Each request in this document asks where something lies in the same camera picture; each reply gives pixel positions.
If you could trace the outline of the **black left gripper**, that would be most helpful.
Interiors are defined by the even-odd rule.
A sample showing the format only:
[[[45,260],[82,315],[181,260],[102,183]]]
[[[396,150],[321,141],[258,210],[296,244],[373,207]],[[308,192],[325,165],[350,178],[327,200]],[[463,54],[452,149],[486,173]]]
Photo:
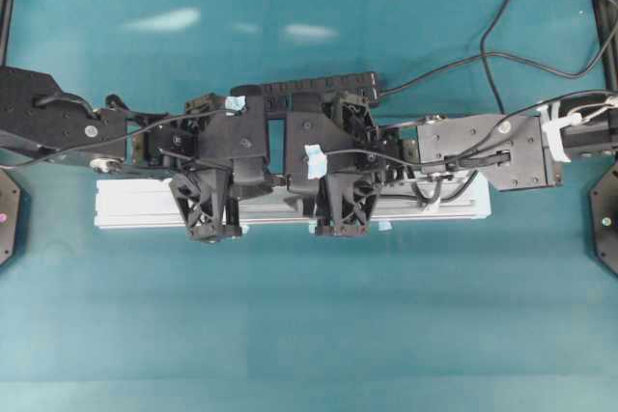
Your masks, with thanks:
[[[125,166],[125,173],[169,179],[188,236],[216,243],[241,236],[239,202],[229,196],[230,169],[198,158],[197,136],[208,117],[218,113],[237,115],[241,105],[206,111],[205,96],[190,100],[184,113],[177,116],[126,108],[126,120],[138,129],[127,140],[131,144],[131,162]]]

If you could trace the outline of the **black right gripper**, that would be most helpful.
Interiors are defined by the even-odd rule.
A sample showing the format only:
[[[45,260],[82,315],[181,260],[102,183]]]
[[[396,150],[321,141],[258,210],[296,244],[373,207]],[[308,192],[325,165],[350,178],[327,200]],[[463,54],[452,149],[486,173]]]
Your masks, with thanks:
[[[336,93],[323,111],[343,139],[328,135],[321,145],[327,171],[316,197],[315,234],[361,236],[382,190],[412,173],[415,154],[406,153],[398,128],[376,123],[365,96]]]

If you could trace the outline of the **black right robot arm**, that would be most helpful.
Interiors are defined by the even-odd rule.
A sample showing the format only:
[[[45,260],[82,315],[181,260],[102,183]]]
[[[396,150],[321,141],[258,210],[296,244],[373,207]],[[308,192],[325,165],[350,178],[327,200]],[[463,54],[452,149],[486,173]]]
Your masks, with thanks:
[[[498,191],[551,188],[577,158],[617,152],[617,94],[579,91],[507,115],[482,114],[366,127],[335,144],[303,147],[320,187],[315,233],[364,235],[381,201],[435,211],[478,177]]]

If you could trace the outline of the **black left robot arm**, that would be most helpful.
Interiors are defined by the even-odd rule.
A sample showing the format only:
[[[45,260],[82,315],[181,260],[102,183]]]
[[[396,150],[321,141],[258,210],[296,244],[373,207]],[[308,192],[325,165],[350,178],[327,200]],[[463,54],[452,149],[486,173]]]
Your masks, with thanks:
[[[242,234],[239,204],[229,196],[231,166],[198,152],[201,130],[241,112],[214,94],[190,100],[179,115],[135,111],[117,95],[95,108],[47,73],[1,68],[1,147],[24,156],[18,168],[52,163],[165,181],[196,241]]]

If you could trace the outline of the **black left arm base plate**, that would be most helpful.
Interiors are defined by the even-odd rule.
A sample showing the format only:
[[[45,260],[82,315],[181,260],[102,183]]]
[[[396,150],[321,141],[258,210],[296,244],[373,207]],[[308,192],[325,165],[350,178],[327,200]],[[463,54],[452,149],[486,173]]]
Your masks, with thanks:
[[[0,178],[0,259],[4,264],[14,252],[21,190],[4,171]]]

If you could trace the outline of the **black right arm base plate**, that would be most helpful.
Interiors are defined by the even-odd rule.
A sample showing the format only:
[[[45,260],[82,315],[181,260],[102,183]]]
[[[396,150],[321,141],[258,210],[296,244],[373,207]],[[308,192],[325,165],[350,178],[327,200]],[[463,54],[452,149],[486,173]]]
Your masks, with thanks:
[[[595,252],[614,275],[618,272],[617,175],[617,162],[614,162],[589,193]]]

